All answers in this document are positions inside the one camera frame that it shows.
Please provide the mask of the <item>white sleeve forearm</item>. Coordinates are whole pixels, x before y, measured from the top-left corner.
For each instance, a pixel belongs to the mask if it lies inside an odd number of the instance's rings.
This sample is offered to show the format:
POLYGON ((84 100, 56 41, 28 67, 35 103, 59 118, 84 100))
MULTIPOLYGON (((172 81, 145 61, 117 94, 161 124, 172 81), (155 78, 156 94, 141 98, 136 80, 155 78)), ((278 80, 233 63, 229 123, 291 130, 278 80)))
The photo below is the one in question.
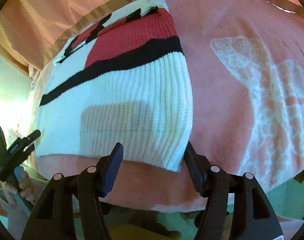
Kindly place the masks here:
POLYGON ((0 205, 8 216, 8 231, 14 239, 21 239, 28 216, 17 205, 12 193, 5 194, 0 188, 0 205))

